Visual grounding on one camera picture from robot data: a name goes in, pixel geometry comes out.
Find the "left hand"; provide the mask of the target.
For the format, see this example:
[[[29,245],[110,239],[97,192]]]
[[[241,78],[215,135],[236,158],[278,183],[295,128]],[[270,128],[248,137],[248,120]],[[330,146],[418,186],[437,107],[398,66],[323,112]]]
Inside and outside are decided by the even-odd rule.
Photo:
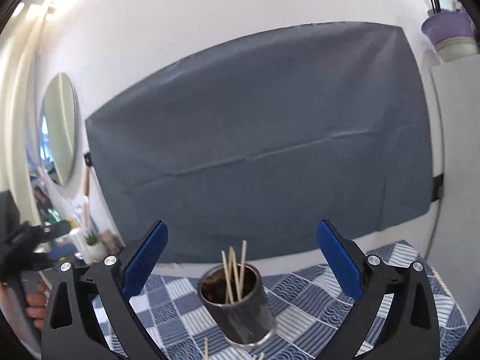
[[[33,326],[40,331],[44,327],[44,319],[47,314],[47,290],[47,285],[39,282],[35,293],[29,293],[26,296],[26,302],[28,304],[26,312],[32,319]]]

